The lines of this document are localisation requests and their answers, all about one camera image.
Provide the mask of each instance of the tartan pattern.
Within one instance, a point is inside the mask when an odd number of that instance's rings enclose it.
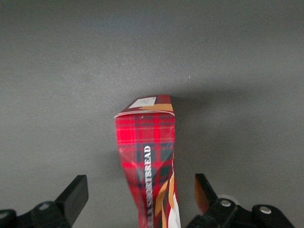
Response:
[[[171,103],[170,97],[157,96],[155,103]],[[144,148],[145,146],[151,148],[153,207],[155,208],[155,200],[162,185],[172,175],[175,119],[174,116],[164,113],[127,114],[117,117],[115,124],[121,164],[139,211],[139,228],[148,228]],[[161,213],[154,214],[154,228],[162,227],[161,219]]]

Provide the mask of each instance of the box top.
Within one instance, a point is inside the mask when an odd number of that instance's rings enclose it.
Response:
[[[134,100],[115,118],[129,114],[168,113],[174,116],[173,107],[169,95],[147,96]]]

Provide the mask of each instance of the red tartan box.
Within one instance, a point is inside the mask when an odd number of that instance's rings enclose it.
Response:
[[[136,99],[115,117],[118,151],[139,228],[180,228],[174,181],[175,118],[168,95]]]

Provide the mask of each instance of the white label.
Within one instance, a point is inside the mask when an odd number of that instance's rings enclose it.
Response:
[[[176,196],[173,195],[174,208],[171,208],[168,218],[168,228],[181,228],[180,210],[177,204]]]
[[[138,108],[145,106],[153,106],[155,104],[156,97],[147,97],[136,100],[129,108]]]

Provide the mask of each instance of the gray wall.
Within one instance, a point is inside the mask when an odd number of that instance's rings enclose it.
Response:
[[[74,227],[137,227],[114,115],[170,94],[185,226],[194,173],[243,207],[304,211],[304,2],[0,2],[0,207],[19,214],[86,174]]]

